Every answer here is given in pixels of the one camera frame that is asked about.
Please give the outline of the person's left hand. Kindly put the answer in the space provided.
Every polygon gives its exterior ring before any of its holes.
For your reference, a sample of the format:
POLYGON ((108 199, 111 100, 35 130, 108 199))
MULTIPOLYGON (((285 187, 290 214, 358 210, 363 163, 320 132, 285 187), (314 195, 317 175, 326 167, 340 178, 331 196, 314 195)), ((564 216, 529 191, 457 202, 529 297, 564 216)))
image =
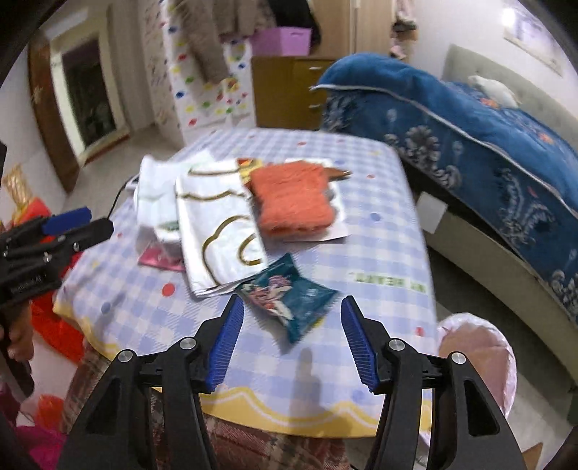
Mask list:
POLYGON ((10 358, 19 362, 30 361, 33 358, 33 328, 29 303, 20 306, 16 319, 11 323, 8 332, 1 328, 1 339, 4 339, 5 336, 10 339, 10 344, 7 347, 10 358))

